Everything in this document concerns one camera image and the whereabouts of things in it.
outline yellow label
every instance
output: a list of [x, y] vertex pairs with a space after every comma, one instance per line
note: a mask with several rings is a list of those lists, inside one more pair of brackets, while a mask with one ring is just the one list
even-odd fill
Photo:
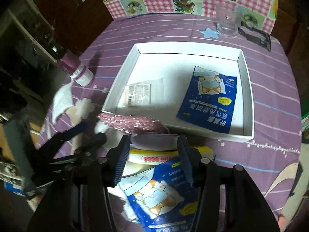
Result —
[[194, 214], [195, 210], [197, 209], [197, 205], [198, 205], [197, 201], [189, 203], [189, 204], [185, 205], [183, 209], [179, 210], [179, 212], [182, 215]]
[[177, 162], [177, 163], [175, 163], [175, 164], [173, 164], [172, 167], [177, 167], [177, 166], [179, 166], [179, 165], [181, 165], [181, 161], [180, 161], [180, 162]]
[[232, 103], [232, 99], [229, 99], [227, 97], [218, 97], [218, 103], [221, 105], [229, 105]]

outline metal screw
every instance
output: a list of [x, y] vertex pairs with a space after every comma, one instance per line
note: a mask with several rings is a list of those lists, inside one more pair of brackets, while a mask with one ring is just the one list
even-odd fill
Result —
[[243, 166], [241, 166], [241, 165], [236, 165], [236, 166], [235, 166], [235, 169], [236, 169], [237, 171], [242, 171], [244, 168], [243, 168]]
[[101, 157], [101, 158], [98, 158], [98, 162], [99, 162], [100, 164], [104, 164], [104, 163], [107, 162], [107, 159], [106, 159], [105, 157]]
[[71, 171], [73, 169], [73, 165], [72, 164], [68, 164], [68, 165], [65, 166], [65, 169], [67, 171]]
[[208, 158], [201, 158], [200, 160], [203, 164], [209, 164], [211, 161]]

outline purple tablecloth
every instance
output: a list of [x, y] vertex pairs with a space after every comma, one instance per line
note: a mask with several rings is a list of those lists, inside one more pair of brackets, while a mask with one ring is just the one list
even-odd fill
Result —
[[[271, 52], [240, 35], [236, 38], [218, 35], [218, 39], [205, 39], [200, 31], [206, 28], [215, 31], [215, 25], [206, 17], [182, 14], [148, 14], [112, 22], [80, 57], [95, 74], [95, 80], [87, 87], [80, 87], [76, 82], [72, 86], [74, 104], [83, 98], [89, 98], [95, 104], [95, 110], [87, 118], [90, 128], [84, 139], [93, 135], [93, 127], [97, 122], [95, 116], [101, 111], [108, 90], [135, 43], [184, 41], [242, 49], [253, 90], [254, 139], [237, 143], [198, 138], [193, 142], [212, 148], [219, 165], [232, 167], [234, 164], [242, 164], [261, 192], [267, 193], [265, 198], [277, 217], [292, 188], [293, 174], [300, 153], [300, 104], [292, 69], [276, 39], [272, 38]], [[69, 82], [70, 78], [67, 77], [64, 84]], [[52, 109], [53, 106], [47, 114], [49, 119], [52, 119]], [[55, 125], [48, 124], [52, 135], [71, 127], [66, 114], [62, 114]], [[47, 139], [45, 127], [39, 144], [43, 144]], [[68, 155], [70, 151], [71, 143], [67, 142], [57, 156]], [[141, 230], [139, 225], [126, 222], [122, 218], [122, 201], [114, 196], [111, 199], [118, 231]], [[220, 210], [223, 214], [224, 201]]]

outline drinking glass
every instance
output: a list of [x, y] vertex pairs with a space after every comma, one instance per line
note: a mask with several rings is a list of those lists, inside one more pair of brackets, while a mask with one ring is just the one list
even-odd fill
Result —
[[217, 31], [225, 36], [236, 37], [242, 14], [236, 6], [224, 1], [216, 4]]

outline pink glittery object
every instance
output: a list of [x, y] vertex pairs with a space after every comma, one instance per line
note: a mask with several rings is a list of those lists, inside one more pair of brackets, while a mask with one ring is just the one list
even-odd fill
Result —
[[110, 113], [100, 113], [98, 118], [110, 127], [129, 134], [145, 134], [147, 132], [167, 133], [168, 129], [159, 120], [146, 117], [123, 116]]

